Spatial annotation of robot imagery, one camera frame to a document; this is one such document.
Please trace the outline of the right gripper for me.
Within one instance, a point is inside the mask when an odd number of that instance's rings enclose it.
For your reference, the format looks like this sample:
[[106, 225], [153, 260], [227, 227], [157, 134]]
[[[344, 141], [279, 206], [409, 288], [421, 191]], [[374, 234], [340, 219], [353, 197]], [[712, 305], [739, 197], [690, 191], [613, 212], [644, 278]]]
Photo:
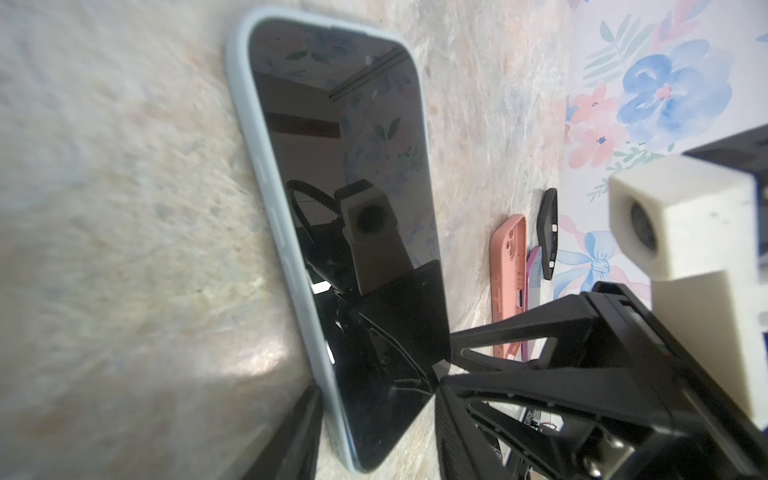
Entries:
[[[588, 338], [589, 368], [566, 368], [584, 358]], [[536, 339], [545, 346], [528, 362], [478, 351]], [[519, 432], [532, 429], [494, 403], [556, 414], [560, 435], [584, 444], [578, 464], [592, 478], [767, 476], [766, 433], [622, 284], [599, 282], [585, 296], [455, 332], [451, 348], [453, 365], [482, 373], [448, 376], [439, 389], [450, 389], [477, 427], [520, 443]]]

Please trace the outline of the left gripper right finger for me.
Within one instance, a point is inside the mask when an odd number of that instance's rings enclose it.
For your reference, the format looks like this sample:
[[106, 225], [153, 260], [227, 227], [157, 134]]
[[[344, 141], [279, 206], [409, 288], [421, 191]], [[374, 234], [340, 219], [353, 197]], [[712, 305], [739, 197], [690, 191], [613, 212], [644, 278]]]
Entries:
[[450, 389], [439, 389], [435, 396], [435, 432], [442, 479], [509, 478], [463, 402]]

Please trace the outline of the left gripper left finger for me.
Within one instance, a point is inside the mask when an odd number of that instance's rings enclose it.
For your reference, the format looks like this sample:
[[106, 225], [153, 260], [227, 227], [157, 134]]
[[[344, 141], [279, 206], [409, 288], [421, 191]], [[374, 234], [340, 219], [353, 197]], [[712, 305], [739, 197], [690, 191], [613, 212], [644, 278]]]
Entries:
[[321, 390], [316, 385], [310, 385], [241, 478], [245, 480], [315, 479], [323, 413]]

